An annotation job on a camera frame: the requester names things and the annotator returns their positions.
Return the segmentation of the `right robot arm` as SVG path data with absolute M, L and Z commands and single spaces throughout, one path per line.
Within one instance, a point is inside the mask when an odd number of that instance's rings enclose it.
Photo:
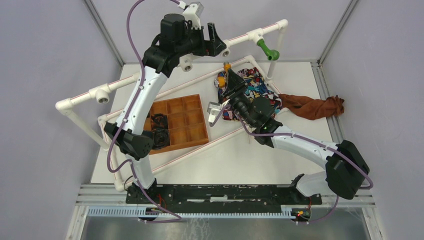
M 230 108 L 240 120 L 247 134 L 261 145 L 282 149 L 301 156 L 323 170 L 299 175 L 289 189 L 289 199 L 302 204 L 317 194 L 335 194 L 346 200 L 355 197 L 358 190 L 374 187 L 370 168 L 354 143 L 321 141 L 298 133 L 274 118 L 275 108 L 264 96 L 250 100 L 246 96 L 247 81 L 231 68 L 224 70 L 222 109 Z

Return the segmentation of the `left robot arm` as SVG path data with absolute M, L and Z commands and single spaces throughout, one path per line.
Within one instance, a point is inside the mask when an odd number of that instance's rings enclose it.
M 208 39 L 204 28 L 195 28 L 194 22 L 178 13 L 166 14 L 160 22 L 160 32 L 149 48 L 139 57 L 140 76 L 115 123 L 106 123 L 104 131 L 111 137 L 106 165 L 111 173 L 118 172 L 124 165 L 111 166 L 114 147 L 126 155 L 124 164 L 129 163 L 138 190 L 138 197 L 147 204 L 154 202 L 158 191 L 152 185 L 156 181 L 151 169 L 149 153 L 154 140 L 144 133 L 147 115 L 162 86 L 185 55 L 216 57 L 226 49 L 219 37 L 215 24 L 207 24 Z

